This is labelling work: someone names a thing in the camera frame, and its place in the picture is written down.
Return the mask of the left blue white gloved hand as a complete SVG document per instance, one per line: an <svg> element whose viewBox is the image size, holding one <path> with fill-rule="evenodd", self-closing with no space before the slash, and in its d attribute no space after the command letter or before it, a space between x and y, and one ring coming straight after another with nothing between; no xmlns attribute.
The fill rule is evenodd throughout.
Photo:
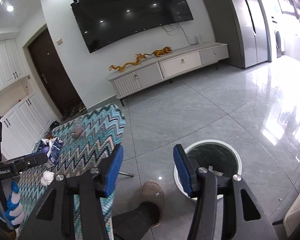
<svg viewBox="0 0 300 240"><path fill-rule="evenodd" d="M5 215L0 211L0 221L17 229L23 222L25 214L23 212L23 205L20 202L21 194L19 192L18 184L13 179L7 179L10 185L7 187L11 190L7 199L7 210Z"/></svg>

